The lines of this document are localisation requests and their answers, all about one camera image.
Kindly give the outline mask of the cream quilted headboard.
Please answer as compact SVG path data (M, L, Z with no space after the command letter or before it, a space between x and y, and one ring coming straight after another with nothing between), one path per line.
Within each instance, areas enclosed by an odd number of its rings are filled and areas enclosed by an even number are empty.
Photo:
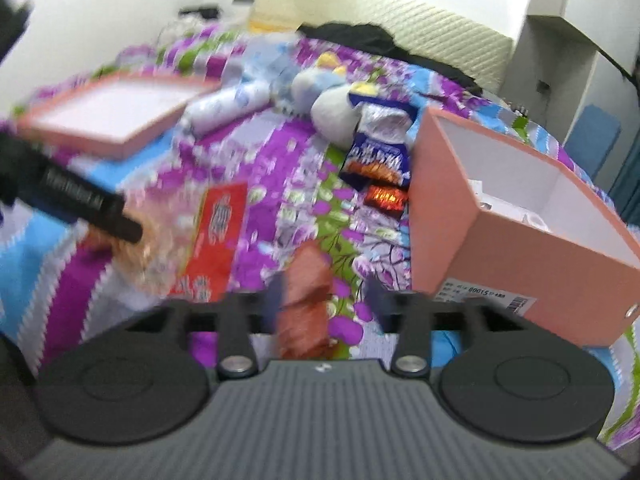
M254 0L248 18L261 30L329 22L381 26L401 47L460 68L491 92L503 83L513 47L512 38L483 24L410 0Z

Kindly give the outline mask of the blue white plush toy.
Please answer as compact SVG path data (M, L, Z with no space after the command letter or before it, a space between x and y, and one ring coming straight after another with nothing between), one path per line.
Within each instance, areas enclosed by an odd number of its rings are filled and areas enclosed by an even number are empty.
M380 86L374 82L350 82L347 66L332 51L323 52L314 66L301 70L291 84L296 113L308 116L320 136L343 151L352 146L360 121L360 111L350 96L380 93Z

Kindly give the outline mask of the orange sausage snack pack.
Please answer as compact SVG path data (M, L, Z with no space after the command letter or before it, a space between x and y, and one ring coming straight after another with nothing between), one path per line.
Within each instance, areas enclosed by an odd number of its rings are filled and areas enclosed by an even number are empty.
M330 348L328 303L333 275L315 240L295 249L283 272L283 304L277 315L279 356L284 360L324 359Z

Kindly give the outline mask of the black clothing pile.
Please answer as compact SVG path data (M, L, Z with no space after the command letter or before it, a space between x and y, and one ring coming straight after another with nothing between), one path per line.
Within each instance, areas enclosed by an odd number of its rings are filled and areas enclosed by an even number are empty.
M466 91L474 94L474 96L483 94L482 88L474 78L447 63L410 53L399 44L396 44L394 37L381 26L329 22L320 26L301 24L297 31L301 32L306 38L326 40L342 47L427 68L455 82Z

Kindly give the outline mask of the pink box lid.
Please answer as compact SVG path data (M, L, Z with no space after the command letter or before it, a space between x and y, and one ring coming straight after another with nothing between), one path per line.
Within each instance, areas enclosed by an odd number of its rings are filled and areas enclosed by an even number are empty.
M195 77L114 74L61 92L24 113L24 139L124 159L172 128L191 102L220 83Z

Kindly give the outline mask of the clear red-label snack bag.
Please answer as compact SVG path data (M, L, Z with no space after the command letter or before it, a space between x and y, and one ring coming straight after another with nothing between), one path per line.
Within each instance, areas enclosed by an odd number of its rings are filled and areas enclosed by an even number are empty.
M140 242L92 226L82 244L109 252L117 272L140 292L214 301L228 289L246 206L244 182L138 188L127 194L125 214L142 225Z

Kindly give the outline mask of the pink cardboard box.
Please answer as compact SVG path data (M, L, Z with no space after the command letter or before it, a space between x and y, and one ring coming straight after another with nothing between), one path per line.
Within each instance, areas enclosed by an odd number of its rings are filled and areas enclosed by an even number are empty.
M498 292L578 346L639 316L639 243L567 166L513 136L429 108L411 154L411 285Z

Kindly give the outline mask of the blue chair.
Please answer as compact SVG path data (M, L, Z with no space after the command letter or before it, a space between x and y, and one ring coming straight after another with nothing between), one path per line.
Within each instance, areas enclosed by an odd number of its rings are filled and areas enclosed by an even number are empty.
M580 113L564 150L591 179L597 177L620 135L620 121L593 104Z

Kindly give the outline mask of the red foil tea packet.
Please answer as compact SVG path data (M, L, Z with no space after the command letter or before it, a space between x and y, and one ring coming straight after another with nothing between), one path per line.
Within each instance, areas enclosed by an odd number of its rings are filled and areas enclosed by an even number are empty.
M363 203L386 216L400 219L408 203L408 193L393 186L369 185Z

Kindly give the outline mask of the blue white snack bag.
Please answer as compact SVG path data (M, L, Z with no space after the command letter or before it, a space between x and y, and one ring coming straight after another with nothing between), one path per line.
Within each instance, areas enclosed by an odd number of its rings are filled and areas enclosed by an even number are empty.
M349 93L360 117L340 177L356 191L369 184L406 190L410 184L409 130L419 109L408 102Z

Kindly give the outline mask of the white cabinet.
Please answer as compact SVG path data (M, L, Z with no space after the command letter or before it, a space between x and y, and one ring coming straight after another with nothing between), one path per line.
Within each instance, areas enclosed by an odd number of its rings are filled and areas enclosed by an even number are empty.
M589 105L615 117L620 135L594 177L609 190L639 130L638 51L639 0L529 0L500 93L560 143Z

